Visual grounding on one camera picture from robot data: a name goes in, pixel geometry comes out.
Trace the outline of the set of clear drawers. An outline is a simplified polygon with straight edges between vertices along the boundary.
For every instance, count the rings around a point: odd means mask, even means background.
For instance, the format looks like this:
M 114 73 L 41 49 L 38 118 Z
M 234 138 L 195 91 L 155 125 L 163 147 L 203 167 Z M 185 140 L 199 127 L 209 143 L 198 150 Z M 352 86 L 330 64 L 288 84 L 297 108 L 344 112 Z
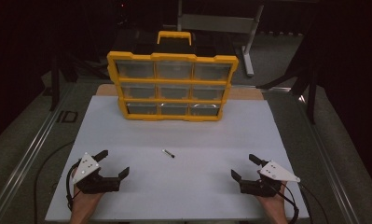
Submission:
M 217 116 L 226 80 L 194 78 L 196 63 L 117 61 L 119 84 L 129 115 Z

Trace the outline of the grey metal stand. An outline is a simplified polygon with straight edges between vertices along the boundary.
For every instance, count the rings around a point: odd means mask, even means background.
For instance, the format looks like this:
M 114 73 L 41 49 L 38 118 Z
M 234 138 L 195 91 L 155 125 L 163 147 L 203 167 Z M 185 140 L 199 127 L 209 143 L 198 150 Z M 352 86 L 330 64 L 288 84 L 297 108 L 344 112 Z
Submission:
M 201 30 L 248 35 L 248 41 L 241 47 L 241 50 L 245 73 L 248 77 L 253 77 L 255 71 L 250 52 L 263 9 L 264 6 L 258 4 L 256 13 L 252 18 L 185 14 L 183 12 L 183 0 L 178 0 L 176 30 Z

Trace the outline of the white board sheet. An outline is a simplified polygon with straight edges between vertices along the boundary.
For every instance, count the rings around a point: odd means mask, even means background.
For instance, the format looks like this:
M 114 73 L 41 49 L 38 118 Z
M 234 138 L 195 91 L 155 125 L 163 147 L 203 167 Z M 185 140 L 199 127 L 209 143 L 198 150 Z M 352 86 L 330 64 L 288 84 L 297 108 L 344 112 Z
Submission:
M 261 206 L 241 193 L 231 171 L 256 180 L 250 154 L 292 167 L 262 100 L 229 100 L 219 121 L 140 121 L 120 115 L 117 97 L 95 96 L 66 164 L 102 150 L 108 151 L 103 176 L 130 168 L 119 191 L 105 194 L 94 213 L 94 220 L 104 222 L 258 220 Z

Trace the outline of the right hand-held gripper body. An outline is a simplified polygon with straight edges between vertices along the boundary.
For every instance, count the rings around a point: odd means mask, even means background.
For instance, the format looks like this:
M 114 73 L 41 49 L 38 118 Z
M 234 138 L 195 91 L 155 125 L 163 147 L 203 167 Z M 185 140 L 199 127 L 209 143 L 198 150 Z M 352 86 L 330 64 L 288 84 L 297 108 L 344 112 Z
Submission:
M 241 179 L 239 183 L 241 193 L 274 197 L 281 190 L 283 181 L 300 182 L 298 176 L 290 173 L 275 161 L 267 161 L 264 167 L 261 166 L 259 175 L 260 179 L 256 181 Z

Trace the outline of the black stand legs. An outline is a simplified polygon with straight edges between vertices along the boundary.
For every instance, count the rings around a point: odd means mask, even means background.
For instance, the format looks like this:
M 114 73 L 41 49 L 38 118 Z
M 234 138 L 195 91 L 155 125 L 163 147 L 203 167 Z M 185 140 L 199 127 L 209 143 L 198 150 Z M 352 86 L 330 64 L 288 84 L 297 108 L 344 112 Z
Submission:
M 301 97 L 305 91 L 308 92 L 306 115 L 312 124 L 315 123 L 314 108 L 316 102 L 315 97 L 317 91 L 318 73 L 316 69 L 316 54 L 308 54 L 307 48 L 308 40 L 310 39 L 310 32 L 313 30 L 313 26 L 314 21 L 311 21 L 306 29 L 305 36 L 301 41 L 295 56 L 289 63 L 285 73 L 266 84 L 256 86 L 261 90 L 270 90 L 274 87 L 277 87 L 279 84 L 284 83 L 284 81 L 295 77 L 296 81 L 289 92 L 296 97 Z

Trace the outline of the person's right hand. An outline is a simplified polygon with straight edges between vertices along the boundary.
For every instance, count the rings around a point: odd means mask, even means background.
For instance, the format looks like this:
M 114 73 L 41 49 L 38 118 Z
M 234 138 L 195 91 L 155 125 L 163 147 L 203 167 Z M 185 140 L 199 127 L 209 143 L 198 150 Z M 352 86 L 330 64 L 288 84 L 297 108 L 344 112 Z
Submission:
M 283 197 L 281 197 L 280 195 L 275 195 L 274 197 L 256 196 L 256 198 L 264 208 L 265 213 L 269 218 L 275 220 L 285 219 Z

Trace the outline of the black stand leg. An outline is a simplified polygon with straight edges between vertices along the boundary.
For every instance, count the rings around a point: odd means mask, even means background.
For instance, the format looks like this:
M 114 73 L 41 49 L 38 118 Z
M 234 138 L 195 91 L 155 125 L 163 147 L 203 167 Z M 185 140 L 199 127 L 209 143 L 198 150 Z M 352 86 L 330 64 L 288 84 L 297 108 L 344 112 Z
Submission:
M 60 101 L 60 66 L 57 54 L 51 58 L 51 106 L 50 110 L 54 111 Z

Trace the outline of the aluminium rail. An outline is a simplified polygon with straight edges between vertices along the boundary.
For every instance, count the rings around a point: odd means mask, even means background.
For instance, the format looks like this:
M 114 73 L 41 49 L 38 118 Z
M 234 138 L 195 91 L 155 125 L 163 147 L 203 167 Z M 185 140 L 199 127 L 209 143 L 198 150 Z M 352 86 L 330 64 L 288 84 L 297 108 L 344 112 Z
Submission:
M 26 177 L 32 164 L 34 163 L 36 156 L 38 155 L 40 149 L 44 145 L 55 123 L 56 118 L 59 116 L 59 113 L 60 113 L 60 110 L 62 109 L 62 105 L 64 101 L 68 97 L 69 93 L 73 90 L 74 86 L 75 86 L 74 83 L 64 85 L 60 93 L 60 101 L 51 111 L 48 112 L 48 115 L 46 116 L 44 122 L 40 126 L 34 139 L 28 146 L 27 150 L 20 157 L 19 162 L 15 166 L 6 184 L 1 190 L 0 192 L 0 220 L 4 216 L 7 208 L 9 207 L 9 205 L 11 204 L 11 201 L 16 195 L 23 179 Z
M 262 90 L 316 224 L 360 224 L 321 136 L 306 115 L 303 97 L 288 88 Z

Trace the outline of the yellow and black organizer cabinet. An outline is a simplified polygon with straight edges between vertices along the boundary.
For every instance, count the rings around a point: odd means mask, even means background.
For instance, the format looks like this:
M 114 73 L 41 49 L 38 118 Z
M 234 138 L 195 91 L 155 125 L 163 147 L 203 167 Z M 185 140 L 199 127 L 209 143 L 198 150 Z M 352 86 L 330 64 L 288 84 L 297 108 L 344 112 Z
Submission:
M 231 65 L 227 87 L 223 95 L 222 107 L 217 116 L 151 116 L 129 115 L 119 87 L 120 78 L 117 61 L 181 61 L 192 63 L 228 63 Z M 108 73 L 115 84 L 118 107 L 125 119 L 138 120 L 186 120 L 218 121 L 222 118 L 227 95 L 231 88 L 232 75 L 239 60 L 225 35 L 195 35 L 190 32 L 160 31 L 156 34 L 138 31 L 122 32 L 113 48 L 107 54 Z

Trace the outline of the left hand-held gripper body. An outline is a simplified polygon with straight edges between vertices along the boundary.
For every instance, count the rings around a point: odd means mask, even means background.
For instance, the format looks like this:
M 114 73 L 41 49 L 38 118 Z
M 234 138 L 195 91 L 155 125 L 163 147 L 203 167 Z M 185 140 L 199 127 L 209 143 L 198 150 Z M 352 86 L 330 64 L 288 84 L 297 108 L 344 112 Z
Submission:
M 89 153 L 85 153 L 76 165 L 72 183 L 85 194 L 119 191 L 121 181 L 118 177 L 103 177 L 99 175 L 100 170 L 100 162 L 94 160 Z

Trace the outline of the person's left hand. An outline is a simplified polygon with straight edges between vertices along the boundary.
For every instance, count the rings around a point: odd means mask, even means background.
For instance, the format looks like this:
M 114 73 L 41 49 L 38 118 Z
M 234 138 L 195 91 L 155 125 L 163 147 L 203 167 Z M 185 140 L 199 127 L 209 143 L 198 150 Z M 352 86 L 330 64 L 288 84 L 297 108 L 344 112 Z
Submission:
M 77 185 L 74 185 L 72 214 L 91 216 L 95 212 L 102 197 L 103 193 L 85 194 Z

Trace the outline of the clear plastic pull-out drawer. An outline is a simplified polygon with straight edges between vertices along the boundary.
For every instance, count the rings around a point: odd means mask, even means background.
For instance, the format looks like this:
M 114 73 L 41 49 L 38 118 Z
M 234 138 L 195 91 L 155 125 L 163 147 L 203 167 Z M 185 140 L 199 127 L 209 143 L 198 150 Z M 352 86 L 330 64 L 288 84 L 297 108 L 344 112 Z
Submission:
M 226 63 L 196 63 L 194 78 L 199 80 L 226 80 L 231 66 Z

